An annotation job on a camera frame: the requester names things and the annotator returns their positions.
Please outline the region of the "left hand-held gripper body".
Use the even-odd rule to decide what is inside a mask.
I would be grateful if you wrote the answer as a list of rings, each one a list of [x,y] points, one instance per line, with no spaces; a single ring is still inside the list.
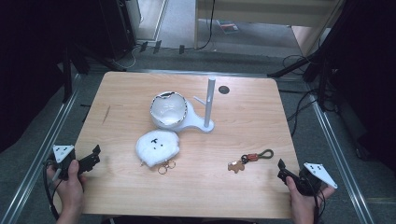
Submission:
[[[45,160],[45,169],[52,168],[54,175],[52,181],[69,179],[68,169],[71,162],[76,158],[75,147],[73,145],[54,145],[52,152]]]

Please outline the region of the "person's left hand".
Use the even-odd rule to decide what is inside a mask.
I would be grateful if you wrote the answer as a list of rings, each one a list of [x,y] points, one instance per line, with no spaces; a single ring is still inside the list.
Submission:
[[[79,175],[78,169],[78,161],[73,160],[68,169],[69,179],[55,182],[62,203],[61,214],[82,214],[85,204],[84,187],[87,178],[84,175]]]

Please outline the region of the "white key stand with pole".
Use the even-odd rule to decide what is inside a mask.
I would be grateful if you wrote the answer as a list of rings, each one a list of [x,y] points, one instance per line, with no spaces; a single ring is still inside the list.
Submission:
[[[195,100],[201,102],[205,106],[205,116],[203,118],[196,114],[192,103],[182,95],[186,99],[188,111],[186,117],[176,127],[161,128],[157,126],[154,122],[153,123],[160,129],[170,130],[177,133],[188,128],[196,128],[204,133],[212,132],[215,127],[214,121],[211,119],[215,84],[216,78],[210,77],[208,79],[205,101],[199,99],[198,97],[195,97]]]

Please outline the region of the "aluminium floor rail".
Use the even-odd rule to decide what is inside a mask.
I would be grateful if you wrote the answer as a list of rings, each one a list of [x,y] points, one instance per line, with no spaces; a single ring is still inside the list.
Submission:
[[[37,179],[42,175],[42,162],[52,152],[52,146],[78,96],[81,80],[81,74],[76,74],[72,77],[72,84],[75,88],[72,90],[70,97],[59,105],[59,110],[51,121],[51,125],[40,146],[35,151],[32,151],[31,154],[28,152],[28,159],[31,162],[26,164],[27,170],[24,173],[21,183],[16,187],[11,202],[6,206],[5,213],[0,218],[0,224],[15,224],[17,222],[23,207],[35,187]]]
[[[339,144],[336,134],[330,124],[328,116],[323,112],[318,103],[313,104],[318,122],[324,132],[325,138],[328,142],[332,156],[337,165],[340,176],[342,177],[345,189],[348,193],[349,199],[353,204],[360,224],[375,224],[375,220],[367,205],[367,202],[361,192],[361,188],[353,175],[344,152]]]

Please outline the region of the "dark curtain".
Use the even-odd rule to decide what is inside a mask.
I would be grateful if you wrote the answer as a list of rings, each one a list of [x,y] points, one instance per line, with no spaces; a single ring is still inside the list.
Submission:
[[[0,153],[66,82],[65,56],[89,71],[78,35],[92,12],[92,0],[0,0]]]
[[[358,155],[396,175],[396,0],[346,0],[320,51]]]

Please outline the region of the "person's right hand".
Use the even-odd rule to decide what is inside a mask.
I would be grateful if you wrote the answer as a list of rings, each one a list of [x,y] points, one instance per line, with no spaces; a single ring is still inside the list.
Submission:
[[[294,217],[313,217],[315,218],[315,208],[320,206],[324,200],[329,199],[335,189],[328,186],[322,190],[317,198],[302,195],[290,177],[286,177],[288,189],[290,191],[291,216]]]

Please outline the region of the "black tripod stand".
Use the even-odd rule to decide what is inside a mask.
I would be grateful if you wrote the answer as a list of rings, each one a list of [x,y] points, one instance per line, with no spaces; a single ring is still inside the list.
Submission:
[[[325,111],[325,94],[326,86],[328,81],[328,75],[332,71],[329,63],[326,59],[318,52],[314,52],[306,57],[301,56],[300,59],[285,68],[268,74],[268,77],[283,77],[288,73],[293,72],[306,65],[306,69],[303,72],[304,82],[310,83],[318,79],[318,105],[322,111]]]

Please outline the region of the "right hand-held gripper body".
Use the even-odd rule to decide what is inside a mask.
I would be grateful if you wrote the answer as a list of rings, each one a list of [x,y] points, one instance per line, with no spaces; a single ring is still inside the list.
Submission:
[[[338,188],[338,185],[321,163],[305,162],[304,168],[299,173],[299,178],[298,190],[304,196],[315,196],[323,183],[334,189]]]

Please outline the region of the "white fluffy plush keychain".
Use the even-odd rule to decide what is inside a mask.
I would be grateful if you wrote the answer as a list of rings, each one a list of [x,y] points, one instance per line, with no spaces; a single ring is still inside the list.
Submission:
[[[176,167],[173,158],[179,152],[179,138],[175,132],[154,130],[142,135],[135,144],[140,165],[158,167],[158,173],[165,175]]]

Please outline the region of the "booklet on floor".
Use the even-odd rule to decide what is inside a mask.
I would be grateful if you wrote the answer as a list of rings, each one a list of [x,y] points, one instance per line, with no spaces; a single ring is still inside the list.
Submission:
[[[233,23],[232,21],[217,20],[217,23],[218,23],[220,29],[226,35],[234,34],[234,33],[238,33],[239,32],[239,29],[238,29],[237,25],[235,23]]]

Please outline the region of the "black cabinet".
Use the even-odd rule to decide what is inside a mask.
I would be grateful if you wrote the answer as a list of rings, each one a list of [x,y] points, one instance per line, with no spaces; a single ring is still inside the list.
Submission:
[[[135,46],[126,0],[99,0],[112,59],[120,59]]]

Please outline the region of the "light wooden furniture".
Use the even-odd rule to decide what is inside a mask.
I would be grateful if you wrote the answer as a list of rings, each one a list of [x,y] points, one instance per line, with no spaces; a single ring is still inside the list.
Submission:
[[[301,53],[312,53],[324,31],[338,19],[346,0],[194,0],[194,46],[198,20],[290,25]]]

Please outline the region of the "black metal stand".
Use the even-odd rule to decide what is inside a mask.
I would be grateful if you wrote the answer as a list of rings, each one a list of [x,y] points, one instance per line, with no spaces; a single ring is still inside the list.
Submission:
[[[90,66],[84,57],[82,47],[76,43],[69,43],[63,51],[63,77],[64,77],[64,98],[63,103],[66,103],[72,94],[72,75],[71,65],[82,73],[87,74]]]

